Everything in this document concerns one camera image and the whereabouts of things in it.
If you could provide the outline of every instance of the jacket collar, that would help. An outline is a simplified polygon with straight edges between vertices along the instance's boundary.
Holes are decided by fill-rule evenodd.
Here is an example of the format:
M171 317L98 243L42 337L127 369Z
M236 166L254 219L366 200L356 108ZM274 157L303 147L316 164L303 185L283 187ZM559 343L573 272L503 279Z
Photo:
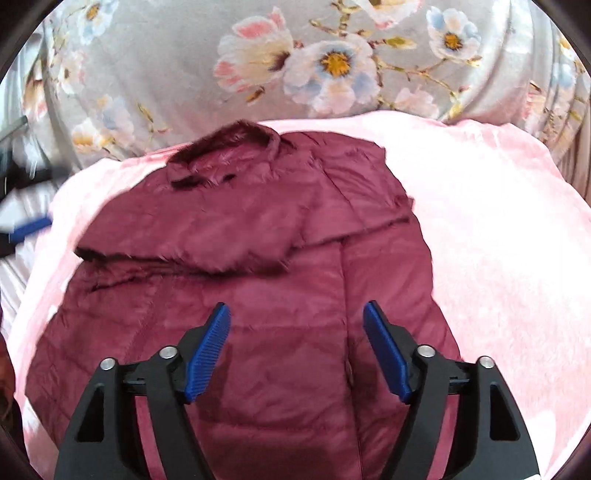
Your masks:
M173 186L213 181L206 173L203 157L208 154L222 154L223 163L229 165L243 160L240 152L236 150L237 147L248 150L252 155L252 161L271 162L277 157L281 143L281 136L272 128L249 120L238 120L174 154L166 165L168 181ZM284 140L283 143L293 147L289 141Z

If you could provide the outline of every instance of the black gripper frame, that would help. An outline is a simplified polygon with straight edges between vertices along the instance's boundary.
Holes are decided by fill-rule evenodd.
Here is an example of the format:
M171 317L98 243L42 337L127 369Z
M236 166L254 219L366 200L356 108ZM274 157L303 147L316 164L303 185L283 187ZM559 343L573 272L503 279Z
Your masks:
M409 412L380 480L427 479L448 395L459 395L459 407L443 480L539 480L525 422L494 361L481 357L470 364L446 359L430 346L417 345L403 327L390 324L377 302L367 305L365 315L371 310L398 347L412 392L406 401Z
M144 362L120 365L110 358L101 362L60 445L56 480L150 479L139 436L136 396L147 397L168 480L215 480L184 405L189 403L187 363L221 308L225 308L223 303L215 307L204 326L188 330L171 358L166 358L171 355L168 348Z
M20 118L17 122L0 132L0 203L13 190L24 190L40 183L52 181L55 184L65 181L70 175L70 170L63 166L51 168L38 168L27 171L18 165L12 155L12 137L21 129L28 126L27 117ZM14 242L10 233L0 232L0 259L14 255L18 243Z

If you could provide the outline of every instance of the quilted fabric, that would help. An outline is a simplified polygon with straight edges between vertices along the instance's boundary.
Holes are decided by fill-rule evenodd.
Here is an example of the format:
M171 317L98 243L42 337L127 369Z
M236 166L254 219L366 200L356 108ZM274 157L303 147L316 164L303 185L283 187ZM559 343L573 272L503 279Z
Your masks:
M232 329L187 412L217 478L375 479L406 408L362 330L379 301L449 358L412 201L374 143L237 122L111 200L41 338L27 396L57 444L100 360L146 359L227 303ZM149 414L139 423L164 478ZM450 408L432 478L442 474Z

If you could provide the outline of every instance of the metal screw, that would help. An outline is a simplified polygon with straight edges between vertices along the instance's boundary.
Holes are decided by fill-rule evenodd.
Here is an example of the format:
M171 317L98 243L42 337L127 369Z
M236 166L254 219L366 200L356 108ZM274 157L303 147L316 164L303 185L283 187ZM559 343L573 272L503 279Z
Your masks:
M176 356L178 350L176 347L173 346L165 346L162 350L160 350L160 356L165 360Z
M435 356L435 349L431 345L419 345L417 353L425 358Z
M114 358L105 358L101 363L100 367L103 370L111 370L115 366L115 359Z
M495 361L489 356L481 356L478 361L484 368L492 368L495 366Z

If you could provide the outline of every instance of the gray floral bedsheet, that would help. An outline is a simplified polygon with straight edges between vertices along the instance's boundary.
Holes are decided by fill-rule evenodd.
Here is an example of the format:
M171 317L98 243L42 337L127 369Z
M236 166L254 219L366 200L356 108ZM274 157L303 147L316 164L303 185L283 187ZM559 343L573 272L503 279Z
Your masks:
M379 108L512 122L558 161L591 86L530 0L64 0L38 33L22 108L81 166L238 118Z

